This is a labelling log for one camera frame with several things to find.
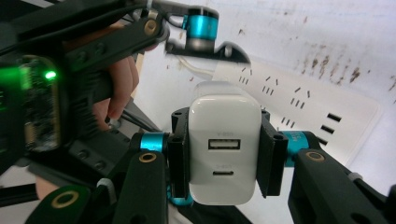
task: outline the green led light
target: green led light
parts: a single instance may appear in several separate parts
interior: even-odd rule
[[[54,71],[48,71],[46,73],[46,79],[54,79],[56,78],[56,73]]]

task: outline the white cable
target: white cable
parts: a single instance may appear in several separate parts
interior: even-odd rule
[[[198,68],[198,67],[192,66],[190,63],[188,63],[184,58],[182,58],[180,56],[177,56],[177,58],[180,60],[180,62],[184,66],[186,66],[186,68],[188,68],[192,72],[199,73],[199,74],[204,74],[204,75],[209,75],[211,77],[213,77],[213,75],[215,74],[215,71],[205,70],[205,69],[202,69],[202,68]]]
[[[96,187],[98,188],[99,186],[104,186],[107,188],[108,191],[108,200],[110,201],[110,204],[116,203],[117,202],[117,196],[116,196],[116,188],[114,188],[114,184],[110,179],[107,178],[102,178],[98,181],[96,184]]]
[[[151,9],[151,6],[152,6],[152,0],[148,0],[148,10]]]
[[[363,179],[363,176],[361,176],[361,175],[358,174],[358,173],[350,173],[347,177],[348,177],[352,182],[355,181],[355,180],[357,180],[357,179]]]

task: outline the finger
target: finger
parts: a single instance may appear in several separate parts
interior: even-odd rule
[[[94,104],[92,107],[92,113],[95,115],[99,129],[102,131],[109,129],[105,122],[109,103],[110,99],[106,99]]]
[[[134,89],[136,89],[136,86],[139,84],[139,73],[137,72],[136,64],[134,63],[133,57],[128,57],[128,63],[132,74],[132,91],[134,91]]]
[[[110,100],[107,115],[111,119],[119,119],[123,108],[131,99],[133,76],[128,59],[122,59],[109,66],[108,71],[113,79],[113,97]]]
[[[38,175],[35,177],[35,192],[39,200],[43,200],[47,195],[57,188],[59,187],[39,177]]]

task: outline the usb-c port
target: usb-c port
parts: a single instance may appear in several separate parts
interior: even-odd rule
[[[213,175],[233,175],[233,171],[214,171]]]

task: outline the metal screw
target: metal screw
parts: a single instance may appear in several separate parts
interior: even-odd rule
[[[81,150],[77,155],[80,159],[85,160],[88,158],[89,153],[86,150]]]
[[[95,168],[96,168],[97,170],[99,170],[99,171],[105,169],[105,167],[106,167],[106,164],[105,164],[104,161],[99,161],[99,162],[97,162],[97,163],[95,164]]]
[[[96,55],[101,55],[106,52],[106,46],[104,43],[97,44],[95,48],[96,48],[96,50],[95,50]]]
[[[154,20],[149,20],[145,24],[145,34],[153,35],[155,30],[157,29],[157,22]]]
[[[85,51],[80,52],[77,56],[78,63],[85,63],[87,61],[87,59],[88,59],[88,55],[87,55],[87,52],[85,52]]]

